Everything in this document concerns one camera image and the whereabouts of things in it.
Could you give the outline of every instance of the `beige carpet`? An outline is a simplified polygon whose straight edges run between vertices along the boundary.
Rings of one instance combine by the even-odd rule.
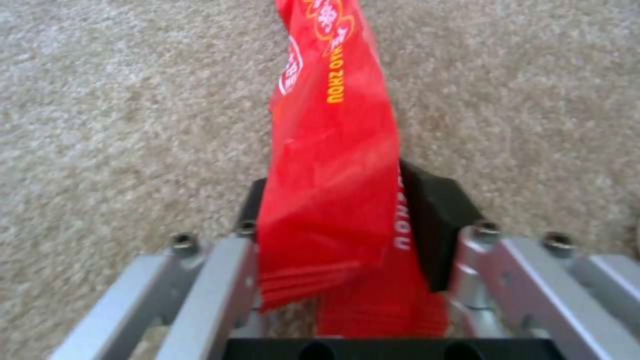
[[[634,254],[636,1],[363,7],[408,159],[511,231]],[[3,1],[0,34],[0,357],[38,359],[136,253],[230,229],[287,37],[271,0]]]

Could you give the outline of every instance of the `red plastic bag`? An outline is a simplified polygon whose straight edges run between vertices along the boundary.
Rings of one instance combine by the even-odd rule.
[[[271,101],[258,219],[264,309],[378,268],[393,238],[399,144],[355,0],[276,0],[288,64]]]
[[[433,337],[448,329],[446,300],[429,291],[419,269],[402,187],[397,196],[396,236],[383,266],[321,295],[318,335]]]

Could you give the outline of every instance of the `black plastic piece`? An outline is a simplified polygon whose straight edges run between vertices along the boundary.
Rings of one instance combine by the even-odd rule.
[[[240,213],[236,220],[234,231],[239,233],[252,232],[255,235],[255,226],[258,221],[260,205],[262,204],[262,194],[264,193],[264,187],[266,184],[266,177],[258,179],[251,184],[249,193],[244,199],[243,207],[240,209]]]
[[[422,273],[431,291],[444,291],[455,256],[458,232],[483,218],[460,185],[400,161],[413,237]]]
[[[562,360],[545,339],[229,339],[224,360]]]

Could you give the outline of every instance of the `logo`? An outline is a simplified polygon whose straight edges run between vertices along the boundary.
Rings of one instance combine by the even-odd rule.
[[[278,88],[280,88],[282,95],[287,95],[293,90],[293,86],[302,71],[302,66],[304,66],[304,63],[298,43],[296,43],[296,39],[289,36],[289,61],[287,61],[287,66],[278,80]]]
[[[342,45],[353,32],[352,15],[343,16],[342,0],[303,0],[307,3],[307,18],[314,21],[314,31],[320,40],[328,43],[324,55]]]

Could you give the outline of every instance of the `metal frame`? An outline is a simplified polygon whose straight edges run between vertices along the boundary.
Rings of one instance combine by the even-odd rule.
[[[171,325],[157,359],[220,359],[230,336],[265,335],[252,235],[232,234],[211,252],[184,236],[164,254],[138,256],[51,359],[127,359],[156,320]]]
[[[636,263],[591,257],[573,262],[567,272],[566,253],[558,259],[535,241],[495,233],[488,236],[482,226],[460,232],[450,296],[453,318],[467,335],[503,337],[506,323],[518,336],[551,337],[568,359],[640,354],[626,327],[637,325],[640,309]],[[591,292],[572,274],[589,279]]]

